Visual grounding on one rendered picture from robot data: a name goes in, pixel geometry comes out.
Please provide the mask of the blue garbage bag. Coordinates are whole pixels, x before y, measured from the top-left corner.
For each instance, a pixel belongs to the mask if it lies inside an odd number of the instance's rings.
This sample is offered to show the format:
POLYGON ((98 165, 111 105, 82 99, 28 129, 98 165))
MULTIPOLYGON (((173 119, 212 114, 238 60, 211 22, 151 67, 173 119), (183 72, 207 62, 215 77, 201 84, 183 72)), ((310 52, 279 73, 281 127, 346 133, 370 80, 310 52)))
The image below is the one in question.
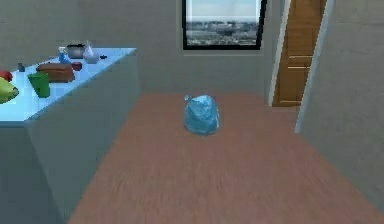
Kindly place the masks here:
POLYGON ((219 110, 213 97, 186 95, 184 101, 184 127, 187 131, 207 136, 219 129, 219 110))

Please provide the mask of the yellow green fruit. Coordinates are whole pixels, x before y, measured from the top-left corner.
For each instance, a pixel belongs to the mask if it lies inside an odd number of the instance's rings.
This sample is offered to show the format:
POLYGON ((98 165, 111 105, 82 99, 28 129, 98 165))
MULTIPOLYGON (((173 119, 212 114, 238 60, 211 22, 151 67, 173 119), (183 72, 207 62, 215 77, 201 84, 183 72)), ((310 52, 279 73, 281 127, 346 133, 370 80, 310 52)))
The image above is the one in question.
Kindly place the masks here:
POLYGON ((0 104, 6 103, 19 95, 19 90, 6 79, 0 77, 0 104))

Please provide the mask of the pale glass flask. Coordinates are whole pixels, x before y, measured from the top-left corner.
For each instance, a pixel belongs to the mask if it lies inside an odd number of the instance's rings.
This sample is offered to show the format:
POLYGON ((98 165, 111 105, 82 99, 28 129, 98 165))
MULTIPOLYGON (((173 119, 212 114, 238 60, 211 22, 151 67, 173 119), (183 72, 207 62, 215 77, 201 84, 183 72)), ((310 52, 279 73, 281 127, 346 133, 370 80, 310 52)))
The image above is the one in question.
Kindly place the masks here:
POLYGON ((93 50, 89 41, 86 42, 83 59, 87 64, 97 64, 99 61, 99 55, 93 50))

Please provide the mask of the brown bread loaf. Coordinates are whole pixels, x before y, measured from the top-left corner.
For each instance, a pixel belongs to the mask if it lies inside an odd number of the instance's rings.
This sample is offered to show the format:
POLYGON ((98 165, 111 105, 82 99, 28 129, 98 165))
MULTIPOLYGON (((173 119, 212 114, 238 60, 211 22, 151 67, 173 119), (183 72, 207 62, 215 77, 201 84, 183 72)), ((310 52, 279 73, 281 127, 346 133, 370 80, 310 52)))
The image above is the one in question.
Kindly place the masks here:
POLYGON ((45 63, 36 68, 37 72, 45 72, 50 83, 68 83, 75 80, 75 75, 70 64, 45 63))

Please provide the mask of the black framed window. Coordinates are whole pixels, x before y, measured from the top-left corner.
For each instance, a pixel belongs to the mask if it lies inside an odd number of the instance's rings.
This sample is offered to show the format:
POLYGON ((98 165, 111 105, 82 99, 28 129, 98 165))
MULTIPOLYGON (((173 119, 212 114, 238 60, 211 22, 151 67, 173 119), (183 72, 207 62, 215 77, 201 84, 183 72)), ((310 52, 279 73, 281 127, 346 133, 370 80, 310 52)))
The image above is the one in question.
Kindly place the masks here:
POLYGON ((260 50, 268 0, 182 0, 183 50, 260 50))

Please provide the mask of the brown wooden door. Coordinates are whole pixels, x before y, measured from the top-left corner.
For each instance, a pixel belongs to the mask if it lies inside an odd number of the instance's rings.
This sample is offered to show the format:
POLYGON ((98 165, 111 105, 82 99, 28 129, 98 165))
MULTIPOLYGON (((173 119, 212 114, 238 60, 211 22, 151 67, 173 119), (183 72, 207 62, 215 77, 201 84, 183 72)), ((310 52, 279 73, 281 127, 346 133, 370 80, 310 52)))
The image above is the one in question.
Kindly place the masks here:
POLYGON ((327 0, 290 0, 273 106, 299 106, 327 0))

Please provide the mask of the green cup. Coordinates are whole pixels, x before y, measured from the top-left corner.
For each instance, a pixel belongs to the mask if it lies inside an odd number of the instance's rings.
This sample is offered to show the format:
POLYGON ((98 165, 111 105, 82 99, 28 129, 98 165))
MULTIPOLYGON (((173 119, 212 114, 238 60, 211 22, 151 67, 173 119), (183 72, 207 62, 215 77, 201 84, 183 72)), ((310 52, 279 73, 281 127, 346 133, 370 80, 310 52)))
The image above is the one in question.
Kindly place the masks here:
POLYGON ((28 80, 39 98, 50 96, 49 77, 47 73, 36 72, 28 75, 28 80))

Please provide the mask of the grey metal pot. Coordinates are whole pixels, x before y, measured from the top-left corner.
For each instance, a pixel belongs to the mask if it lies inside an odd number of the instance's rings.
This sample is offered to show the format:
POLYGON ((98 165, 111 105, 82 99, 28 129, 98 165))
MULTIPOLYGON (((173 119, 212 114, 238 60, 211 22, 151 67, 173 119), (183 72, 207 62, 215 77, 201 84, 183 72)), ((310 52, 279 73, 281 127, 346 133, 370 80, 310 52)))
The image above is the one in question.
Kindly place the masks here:
POLYGON ((67 54, 70 59, 82 59, 84 51, 84 44, 70 44, 67 46, 67 54))

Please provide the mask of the grey kitchen counter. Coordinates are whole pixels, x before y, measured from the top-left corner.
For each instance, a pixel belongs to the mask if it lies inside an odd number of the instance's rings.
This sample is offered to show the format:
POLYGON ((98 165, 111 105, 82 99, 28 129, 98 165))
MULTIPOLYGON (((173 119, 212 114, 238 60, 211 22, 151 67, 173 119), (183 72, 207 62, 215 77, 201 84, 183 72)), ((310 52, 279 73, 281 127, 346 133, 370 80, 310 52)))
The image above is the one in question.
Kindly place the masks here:
POLYGON ((102 48, 36 95, 25 73, 0 104, 0 224, 66 224, 140 94, 137 51, 102 48))

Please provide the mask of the blue spray bottle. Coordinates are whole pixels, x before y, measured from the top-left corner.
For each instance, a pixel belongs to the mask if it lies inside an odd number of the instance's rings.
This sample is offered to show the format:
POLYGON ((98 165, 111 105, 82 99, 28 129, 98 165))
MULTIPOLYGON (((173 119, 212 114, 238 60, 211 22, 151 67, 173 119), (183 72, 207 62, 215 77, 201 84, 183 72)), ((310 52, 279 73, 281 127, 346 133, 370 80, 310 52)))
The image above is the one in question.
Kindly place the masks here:
POLYGON ((61 64, 70 64, 70 60, 65 56, 65 48, 64 47, 59 47, 59 62, 61 64))

